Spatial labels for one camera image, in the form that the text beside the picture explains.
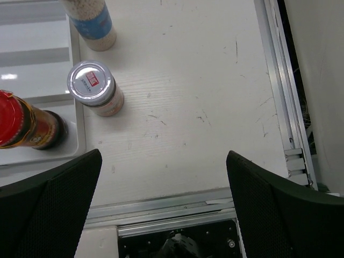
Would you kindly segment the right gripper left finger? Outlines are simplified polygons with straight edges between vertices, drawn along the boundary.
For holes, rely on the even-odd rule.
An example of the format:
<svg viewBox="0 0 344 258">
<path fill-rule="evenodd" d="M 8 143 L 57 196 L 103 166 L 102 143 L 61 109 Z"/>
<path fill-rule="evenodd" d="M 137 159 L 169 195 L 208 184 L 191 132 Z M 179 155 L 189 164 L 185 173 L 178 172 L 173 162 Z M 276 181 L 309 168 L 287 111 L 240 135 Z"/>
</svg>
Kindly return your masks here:
<svg viewBox="0 0 344 258">
<path fill-rule="evenodd" d="M 94 149 L 1 187 L 1 257 L 74 257 L 101 167 Z"/>
</svg>

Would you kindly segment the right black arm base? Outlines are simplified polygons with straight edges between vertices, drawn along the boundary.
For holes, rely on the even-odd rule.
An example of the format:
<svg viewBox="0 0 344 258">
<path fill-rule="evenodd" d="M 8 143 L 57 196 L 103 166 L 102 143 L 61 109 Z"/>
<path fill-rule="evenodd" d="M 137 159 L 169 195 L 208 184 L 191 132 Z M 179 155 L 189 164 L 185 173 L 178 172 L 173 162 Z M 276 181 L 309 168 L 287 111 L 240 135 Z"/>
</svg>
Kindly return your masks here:
<svg viewBox="0 0 344 258">
<path fill-rule="evenodd" d="M 232 219 L 120 236 L 119 257 L 242 257 L 237 225 Z"/>
</svg>

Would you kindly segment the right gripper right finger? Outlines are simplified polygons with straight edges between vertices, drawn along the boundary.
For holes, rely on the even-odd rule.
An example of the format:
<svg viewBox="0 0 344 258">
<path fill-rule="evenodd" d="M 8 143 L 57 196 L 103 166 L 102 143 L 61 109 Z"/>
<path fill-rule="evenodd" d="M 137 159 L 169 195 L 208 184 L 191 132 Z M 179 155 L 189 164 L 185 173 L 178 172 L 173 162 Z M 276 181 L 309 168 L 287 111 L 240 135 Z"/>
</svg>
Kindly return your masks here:
<svg viewBox="0 0 344 258">
<path fill-rule="evenodd" d="M 343 257 L 343 198 L 230 151 L 227 175 L 247 257 Z"/>
</svg>

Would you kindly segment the red-lid sauce jar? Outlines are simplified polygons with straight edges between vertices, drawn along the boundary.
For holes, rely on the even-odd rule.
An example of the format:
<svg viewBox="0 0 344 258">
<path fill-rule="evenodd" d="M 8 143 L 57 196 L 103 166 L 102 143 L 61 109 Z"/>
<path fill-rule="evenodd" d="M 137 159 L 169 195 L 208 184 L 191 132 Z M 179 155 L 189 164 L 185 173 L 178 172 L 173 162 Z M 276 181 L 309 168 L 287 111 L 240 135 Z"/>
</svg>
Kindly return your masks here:
<svg viewBox="0 0 344 258">
<path fill-rule="evenodd" d="M 46 150 L 62 143 L 67 134 L 66 122 L 60 115 L 1 90 L 1 149 Z"/>
</svg>

